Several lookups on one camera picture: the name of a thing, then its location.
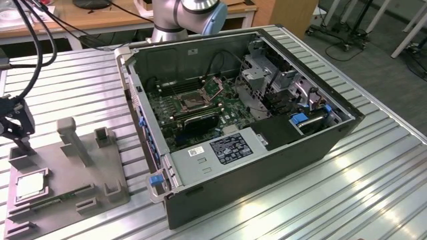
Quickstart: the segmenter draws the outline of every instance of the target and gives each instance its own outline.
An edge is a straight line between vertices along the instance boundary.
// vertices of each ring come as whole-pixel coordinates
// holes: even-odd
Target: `table leg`
[[[424,11],[427,9],[427,1],[425,3],[423,4],[423,6],[420,7],[420,9],[417,10],[415,16],[412,17],[411,21],[408,22],[405,28],[403,29],[403,32],[408,32],[409,29],[412,28],[415,22],[419,20],[420,16],[423,15]]]
[[[244,18],[243,18],[243,23],[241,23],[241,28],[243,29],[247,29],[247,28],[252,27],[253,15],[255,15],[253,11],[248,11],[245,13]]]
[[[344,15],[341,16],[341,19],[339,20],[341,23],[345,23],[347,22],[347,19],[349,17],[349,14],[352,14],[352,11],[355,9],[355,6],[356,6],[356,3],[357,3],[357,0],[351,0],[351,3],[348,5],[348,8],[345,10],[345,13]]]
[[[332,6],[327,12],[327,15],[325,15],[325,18],[324,18],[324,25],[327,26],[329,21],[331,21],[331,18],[333,16],[333,13],[335,13],[335,10],[336,10],[336,7],[339,6],[339,3],[340,3],[340,0],[333,0],[332,2]]]
[[[369,25],[367,26],[367,29],[365,29],[367,34],[369,34],[372,32],[372,29],[375,28],[376,24],[379,23],[379,20],[385,12],[385,9],[388,7],[389,2],[391,2],[391,0],[385,0],[384,3],[381,4],[380,9],[377,10],[375,17],[373,17]]]
[[[71,49],[72,50],[81,50],[83,46],[81,46],[81,42],[79,41],[79,39],[76,39],[69,33],[65,33],[65,37],[68,39]]]
[[[421,17],[421,19],[419,20],[417,24],[415,25],[412,31],[407,34],[403,42],[400,43],[400,45],[397,46],[397,48],[395,49],[393,53],[391,54],[391,57],[395,59],[399,54],[401,53],[403,49],[408,46],[412,38],[415,37],[415,35],[419,33],[421,27],[424,26],[424,24],[427,23],[427,13],[424,14],[424,16]]]

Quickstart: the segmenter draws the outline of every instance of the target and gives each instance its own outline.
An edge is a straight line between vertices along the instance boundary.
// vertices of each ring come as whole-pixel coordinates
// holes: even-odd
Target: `circuit board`
[[[223,136],[225,127],[240,130],[256,121],[236,95],[232,79],[223,78],[220,82],[209,79],[201,89],[171,96],[148,93],[171,152]],[[216,127],[201,134],[183,134],[184,121],[208,114],[219,115]]]

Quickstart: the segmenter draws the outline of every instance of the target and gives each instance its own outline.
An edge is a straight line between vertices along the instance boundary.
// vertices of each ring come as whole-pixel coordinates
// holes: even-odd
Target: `floor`
[[[333,0],[321,0],[320,6],[328,8]],[[340,14],[347,1],[341,0],[336,9]],[[359,2],[351,17],[349,25],[361,10],[363,3]],[[365,29],[377,10],[371,7],[360,29]],[[372,33],[369,34],[371,42],[365,50],[349,61],[341,62],[331,59],[325,55],[325,48],[339,40],[316,32],[312,36],[305,36],[304,42],[309,47],[329,60],[329,62],[344,72],[344,74],[384,103],[384,105],[424,134],[427,135],[427,82],[423,81],[408,70],[405,61],[405,53],[399,58],[392,59],[396,46],[405,37],[401,32],[405,23],[385,15],[380,19]],[[425,36],[420,32],[415,37],[415,42]],[[332,47],[328,50],[331,56],[337,59],[347,59],[359,49],[351,49],[349,52],[341,51]]]

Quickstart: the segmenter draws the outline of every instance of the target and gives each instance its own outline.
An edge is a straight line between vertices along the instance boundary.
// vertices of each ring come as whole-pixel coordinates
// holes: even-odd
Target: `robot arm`
[[[34,133],[34,119],[29,112],[25,100],[6,95],[0,98],[0,136],[10,139],[22,154],[29,154],[29,135]]]
[[[201,35],[219,33],[228,13],[220,0],[153,0],[152,11],[152,43],[184,39],[187,30]]]

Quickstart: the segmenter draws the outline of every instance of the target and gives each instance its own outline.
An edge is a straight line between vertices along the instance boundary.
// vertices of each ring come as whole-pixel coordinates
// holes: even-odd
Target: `aluminum slotted table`
[[[427,138],[281,27],[263,27],[365,114],[353,133],[315,164],[239,201],[169,230],[163,204],[149,200],[149,173],[112,52],[63,52],[43,68],[26,102],[36,148],[59,142],[55,121],[73,116],[77,134],[113,128],[131,202],[43,236],[59,239],[424,239]],[[33,62],[34,56],[13,63]],[[1,72],[0,90],[16,95],[30,69]],[[13,144],[0,138],[0,224],[6,217]]]

